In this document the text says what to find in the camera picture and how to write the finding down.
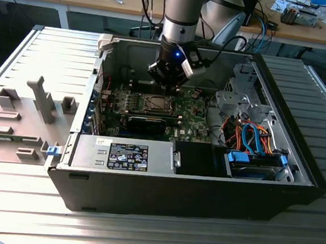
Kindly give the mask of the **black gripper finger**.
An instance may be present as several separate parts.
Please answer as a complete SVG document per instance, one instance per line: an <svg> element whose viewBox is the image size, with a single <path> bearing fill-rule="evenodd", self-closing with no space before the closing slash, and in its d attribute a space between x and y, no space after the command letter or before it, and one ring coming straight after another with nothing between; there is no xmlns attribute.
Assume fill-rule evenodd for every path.
<svg viewBox="0 0 326 244"><path fill-rule="evenodd" d="M170 76L169 91L173 92L188 81L183 68L174 67Z"/></svg>
<svg viewBox="0 0 326 244"><path fill-rule="evenodd" d="M170 89L171 63L157 59L155 63L148 66L147 71L163 90Z"/></svg>

